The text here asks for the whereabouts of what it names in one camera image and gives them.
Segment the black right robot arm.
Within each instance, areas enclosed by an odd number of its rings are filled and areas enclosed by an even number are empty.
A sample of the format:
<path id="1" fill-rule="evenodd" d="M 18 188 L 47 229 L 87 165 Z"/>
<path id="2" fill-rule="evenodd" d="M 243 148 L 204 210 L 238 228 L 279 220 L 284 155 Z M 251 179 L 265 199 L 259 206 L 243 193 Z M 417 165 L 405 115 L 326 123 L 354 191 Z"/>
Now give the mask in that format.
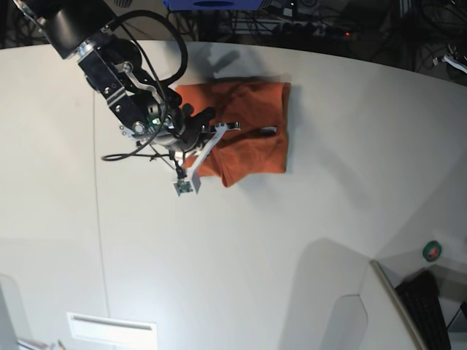
<path id="1" fill-rule="evenodd" d="M 128 136 L 142 145 L 157 144 L 170 152 L 189 153 L 204 148 L 215 111 L 209 107 L 193 114 L 180 94 L 171 89 L 186 72 L 188 50 L 179 31 L 162 15 L 135 10 L 117 16 L 104 1 L 16 1 L 17 8 L 45 35 L 63 58 L 77 55 L 90 86 L 105 99 Z M 115 30 L 133 18 L 162 24 L 180 49 L 180 67 L 159 79 L 145 51 L 132 36 Z"/>

